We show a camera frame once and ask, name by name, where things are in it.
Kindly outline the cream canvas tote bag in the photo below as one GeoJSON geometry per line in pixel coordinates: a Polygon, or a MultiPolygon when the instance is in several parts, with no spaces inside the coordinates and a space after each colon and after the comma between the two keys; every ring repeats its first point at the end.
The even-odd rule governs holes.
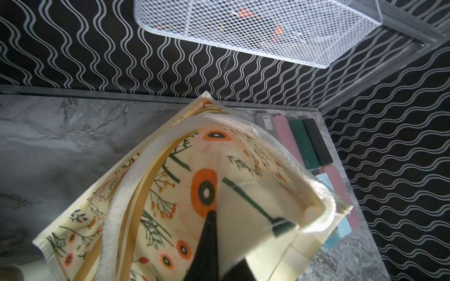
{"type": "Polygon", "coordinates": [[[216,211],[219,274],[296,280],[330,233],[330,190],[267,131],[205,92],[33,241],[58,281],[184,281],[216,211]]]}

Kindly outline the black pencil case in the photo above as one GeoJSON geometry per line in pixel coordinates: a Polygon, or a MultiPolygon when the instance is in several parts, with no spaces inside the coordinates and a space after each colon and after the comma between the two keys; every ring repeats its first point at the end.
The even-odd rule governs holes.
{"type": "Polygon", "coordinates": [[[321,166],[332,164],[334,161],[329,153],[329,150],[322,138],[321,132],[313,118],[302,120],[305,129],[308,133],[312,147],[316,154],[316,158],[321,166]]]}

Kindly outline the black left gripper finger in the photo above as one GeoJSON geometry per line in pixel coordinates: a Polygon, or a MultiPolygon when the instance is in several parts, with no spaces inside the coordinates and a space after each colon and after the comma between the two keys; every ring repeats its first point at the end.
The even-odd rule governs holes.
{"type": "Polygon", "coordinates": [[[184,281],[255,281],[245,259],[220,277],[216,217],[216,211],[207,213],[196,254],[184,281]]]}

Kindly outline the dark green pencil case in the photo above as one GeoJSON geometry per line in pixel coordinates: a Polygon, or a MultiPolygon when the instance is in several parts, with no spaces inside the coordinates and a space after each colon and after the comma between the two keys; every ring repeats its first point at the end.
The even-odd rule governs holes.
{"type": "Polygon", "coordinates": [[[288,123],[306,169],[313,170],[319,168],[320,164],[318,158],[303,121],[300,119],[290,119],[288,123]]]}

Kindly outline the translucent grey pencil case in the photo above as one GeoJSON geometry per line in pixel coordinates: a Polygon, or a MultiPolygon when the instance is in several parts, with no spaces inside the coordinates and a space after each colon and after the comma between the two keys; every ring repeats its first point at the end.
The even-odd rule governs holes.
{"type": "Polygon", "coordinates": [[[265,129],[276,140],[280,140],[277,131],[274,128],[273,115],[269,113],[257,113],[255,122],[258,126],[265,129]]]}

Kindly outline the light blue pencil case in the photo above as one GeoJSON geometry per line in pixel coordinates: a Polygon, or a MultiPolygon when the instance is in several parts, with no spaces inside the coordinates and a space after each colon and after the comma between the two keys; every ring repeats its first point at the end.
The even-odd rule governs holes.
{"type": "Polygon", "coordinates": [[[326,173],[320,173],[315,177],[330,190],[336,201],[335,216],[332,224],[329,227],[330,233],[328,234],[327,239],[331,234],[333,234],[335,230],[339,233],[342,239],[352,232],[351,226],[346,217],[349,206],[335,193],[334,188],[331,185],[331,182],[326,173]]]}

